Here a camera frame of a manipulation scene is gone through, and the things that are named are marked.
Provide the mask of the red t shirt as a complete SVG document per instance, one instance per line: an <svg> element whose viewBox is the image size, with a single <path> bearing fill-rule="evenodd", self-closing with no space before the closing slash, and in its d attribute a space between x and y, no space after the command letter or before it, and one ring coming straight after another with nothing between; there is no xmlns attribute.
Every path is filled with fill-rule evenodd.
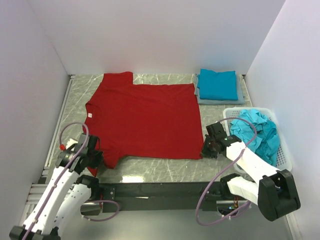
<svg viewBox="0 0 320 240"><path fill-rule="evenodd" d="M199 160L203 147L195 87L134 84L132 72L106 73L86 103L85 130L97 136L103 163L124 157Z"/></svg>

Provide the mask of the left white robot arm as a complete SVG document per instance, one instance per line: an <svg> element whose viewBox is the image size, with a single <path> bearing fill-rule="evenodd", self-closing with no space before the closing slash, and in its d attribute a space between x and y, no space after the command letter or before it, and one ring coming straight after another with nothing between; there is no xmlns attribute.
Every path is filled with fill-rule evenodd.
<svg viewBox="0 0 320 240"><path fill-rule="evenodd" d="M81 134L77 143L64 149L49 184L36 207L21 226L13 226L12 240L59 240L72 215L89 201L101 199L99 180L83 174L103 160L100 139Z"/></svg>

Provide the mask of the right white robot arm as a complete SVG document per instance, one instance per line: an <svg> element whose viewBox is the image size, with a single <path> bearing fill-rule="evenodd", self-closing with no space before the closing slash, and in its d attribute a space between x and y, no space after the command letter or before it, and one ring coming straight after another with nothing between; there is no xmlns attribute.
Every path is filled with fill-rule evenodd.
<svg viewBox="0 0 320 240"><path fill-rule="evenodd" d="M232 163L238 164L252 180L232 173L221 178L216 187L211 185L205 188L203 196L210 200L242 197L257 205L269 221L275 221L300 209L301 202L295 180L289 170L280 170L266 163L237 136L227 135L220 122L208 125L206 130L202 155L216 158L222 154Z"/></svg>

